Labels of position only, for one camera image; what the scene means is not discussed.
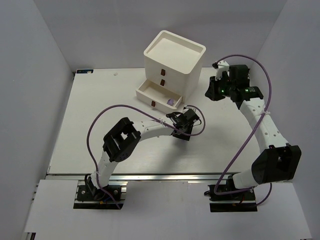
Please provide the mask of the lilac square lego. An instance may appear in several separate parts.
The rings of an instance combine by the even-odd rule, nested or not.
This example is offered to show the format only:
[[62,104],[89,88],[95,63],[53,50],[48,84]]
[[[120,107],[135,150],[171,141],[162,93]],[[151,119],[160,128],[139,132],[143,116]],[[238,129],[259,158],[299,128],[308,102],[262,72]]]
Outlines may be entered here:
[[167,101],[167,104],[170,105],[170,106],[172,106],[172,105],[174,104],[174,101],[173,101],[172,99],[169,99],[169,100]]

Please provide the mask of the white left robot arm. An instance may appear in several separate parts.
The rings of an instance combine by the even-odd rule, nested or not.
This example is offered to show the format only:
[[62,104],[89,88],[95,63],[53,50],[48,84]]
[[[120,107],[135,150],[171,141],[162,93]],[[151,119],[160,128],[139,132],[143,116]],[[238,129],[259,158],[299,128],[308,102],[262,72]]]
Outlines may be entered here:
[[149,121],[133,122],[128,117],[120,119],[103,137],[100,161],[96,163],[95,172],[85,181],[86,187],[93,196],[106,191],[116,166],[131,156],[138,143],[160,136],[188,141],[194,124],[200,120],[192,108]]

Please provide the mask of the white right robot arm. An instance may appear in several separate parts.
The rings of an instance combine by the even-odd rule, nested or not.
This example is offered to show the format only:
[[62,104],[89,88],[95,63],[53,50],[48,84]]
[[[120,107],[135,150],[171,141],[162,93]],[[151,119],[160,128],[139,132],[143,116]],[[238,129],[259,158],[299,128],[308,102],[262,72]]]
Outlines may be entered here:
[[230,98],[236,104],[248,121],[260,152],[249,169],[228,176],[225,187],[215,189],[215,194],[238,194],[258,185],[292,180],[302,151],[278,130],[266,110],[262,92],[250,85],[249,68],[244,64],[229,65],[224,60],[214,63],[213,68],[216,75],[210,77],[205,96],[212,101]]

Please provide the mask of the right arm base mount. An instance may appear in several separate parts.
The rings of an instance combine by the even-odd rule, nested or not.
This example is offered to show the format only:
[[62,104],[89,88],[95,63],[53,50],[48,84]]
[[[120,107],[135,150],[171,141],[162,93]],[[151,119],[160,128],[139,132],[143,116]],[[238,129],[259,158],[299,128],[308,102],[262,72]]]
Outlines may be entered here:
[[208,185],[204,196],[209,197],[211,213],[248,213],[257,212],[256,196],[253,190],[235,194],[216,195],[215,185]]

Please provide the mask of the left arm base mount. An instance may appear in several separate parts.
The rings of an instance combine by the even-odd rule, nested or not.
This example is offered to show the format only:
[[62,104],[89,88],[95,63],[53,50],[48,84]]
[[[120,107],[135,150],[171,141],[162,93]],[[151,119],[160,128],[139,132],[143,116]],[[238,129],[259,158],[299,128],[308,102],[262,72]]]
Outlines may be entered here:
[[119,208],[107,193],[99,189],[97,195],[93,196],[85,184],[78,185],[73,208],[82,210],[120,210],[125,201],[125,187],[109,185],[105,190],[112,195]]

